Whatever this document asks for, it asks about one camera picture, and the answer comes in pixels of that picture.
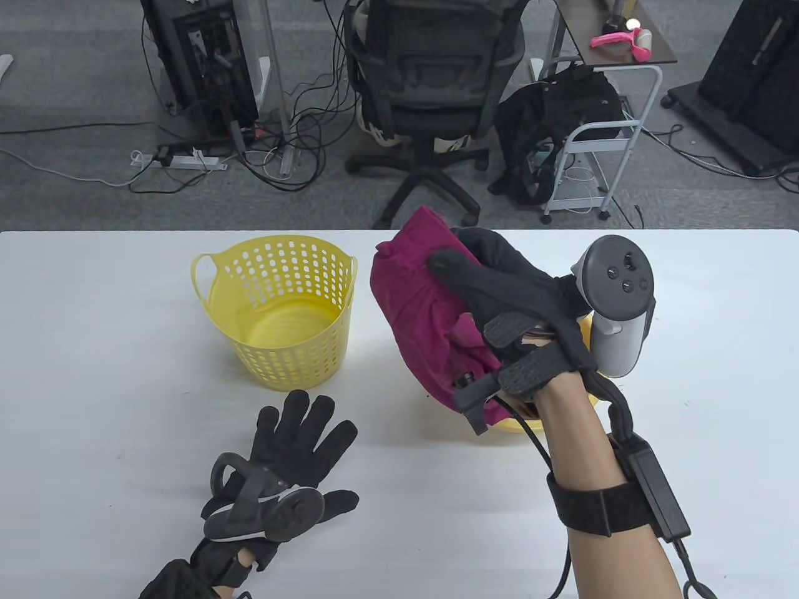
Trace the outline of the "person's right hand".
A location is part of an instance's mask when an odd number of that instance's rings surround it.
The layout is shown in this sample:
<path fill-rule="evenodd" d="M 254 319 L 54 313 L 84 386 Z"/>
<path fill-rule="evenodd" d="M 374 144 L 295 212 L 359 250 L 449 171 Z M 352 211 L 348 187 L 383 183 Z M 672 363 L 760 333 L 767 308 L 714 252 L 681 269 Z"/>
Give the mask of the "person's right hand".
<path fill-rule="evenodd" d="M 583 342 L 579 320 L 592 309 L 576 277 L 534 267 L 495 231 L 462 228 L 456 237 L 467 253 L 437 251 L 428 269 L 466 303 L 501 363 L 499 388 L 536 403 L 537 411 L 547 394 L 587 399 L 585 381 L 596 375 L 597 363 Z"/>

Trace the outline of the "person's left hand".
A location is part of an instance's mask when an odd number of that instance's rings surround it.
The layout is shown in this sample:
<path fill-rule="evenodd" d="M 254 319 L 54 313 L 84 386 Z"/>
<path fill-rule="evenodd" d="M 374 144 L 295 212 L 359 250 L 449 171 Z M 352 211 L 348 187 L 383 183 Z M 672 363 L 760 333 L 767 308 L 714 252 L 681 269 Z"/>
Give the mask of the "person's left hand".
<path fill-rule="evenodd" d="M 283 543 L 357 508 L 354 491 L 320 491 L 358 433 L 349 420 L 325 432 L 335 408 L 330 397 L 311 400 L 305 391 L 291 391 L 282 409 L 258 414 L 249 457 L 217 457 L 212 497 L 202 510 L 203 540 L 189 561 L 200 579 L 237 587 L 251 568 L 268 567 Z"/>

